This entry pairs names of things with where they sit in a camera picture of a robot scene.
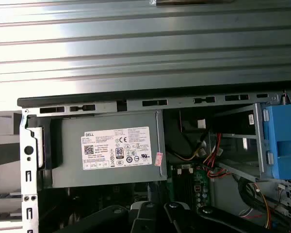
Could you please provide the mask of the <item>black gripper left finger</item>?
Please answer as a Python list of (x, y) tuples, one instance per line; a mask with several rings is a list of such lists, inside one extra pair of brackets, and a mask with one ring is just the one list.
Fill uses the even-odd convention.
[(159, 205), (135, 202), (131, 209), (113, 205), (91, 214), (58, 233), (154, 233)]

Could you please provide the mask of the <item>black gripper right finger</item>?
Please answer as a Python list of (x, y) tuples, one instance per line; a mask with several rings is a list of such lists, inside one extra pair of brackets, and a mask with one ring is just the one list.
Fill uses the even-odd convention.
[(179, 202), (167, 203), (164, 208), (178, 233), (277, 232), (211, 206), (201, 207), (197, 213), (185, 209)]

